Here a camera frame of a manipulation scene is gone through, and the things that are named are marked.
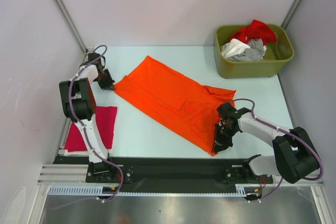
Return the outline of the orange t-shirt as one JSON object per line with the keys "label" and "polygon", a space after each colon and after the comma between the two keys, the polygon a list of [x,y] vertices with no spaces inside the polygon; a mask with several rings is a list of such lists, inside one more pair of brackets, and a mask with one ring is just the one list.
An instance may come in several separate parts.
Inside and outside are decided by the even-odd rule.
{"label": "orange t-shirt", "polygon": [[115,85],[115,93],[169,130],[210,155],[217,108],[233,100],[234,90],[203,86],[147,56]]}

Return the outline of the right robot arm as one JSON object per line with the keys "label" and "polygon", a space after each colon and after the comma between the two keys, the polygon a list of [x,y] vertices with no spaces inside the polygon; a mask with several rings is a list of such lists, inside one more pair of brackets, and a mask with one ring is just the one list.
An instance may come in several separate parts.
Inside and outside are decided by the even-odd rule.
{"label": "right robot arm", "polygon": [[238,110],[231,102],[221,104],[217,112],[220,122],[215,125],[215,153],[232,147],[237,133],[248,133],[273,149],[271,156],[258,154],[246,160],[247,166],[242,169],[245,181],[254,183],[261,175],[274,175],[295,184],[301,179],[316,181],[323,176],[321,158],[305,129],[284,129],[258,117],[253,108]]}

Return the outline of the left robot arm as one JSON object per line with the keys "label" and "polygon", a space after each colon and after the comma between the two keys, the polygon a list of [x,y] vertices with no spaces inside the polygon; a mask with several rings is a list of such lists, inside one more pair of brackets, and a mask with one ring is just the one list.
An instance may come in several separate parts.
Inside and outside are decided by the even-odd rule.
{"label": "left robot arm", "polygon": [[96,104],[91,88],[94,82],[101,90],[114,90],[114,80],[106,67],[105,57],[90,52],[88,60],[80,66],[75,77],[59,84],[64,115],[72,121],[66,151],[88,153],[86,182],[109,183],[117,173],[117,169],[110,164],[109,152],[113,146],[118,108]]}

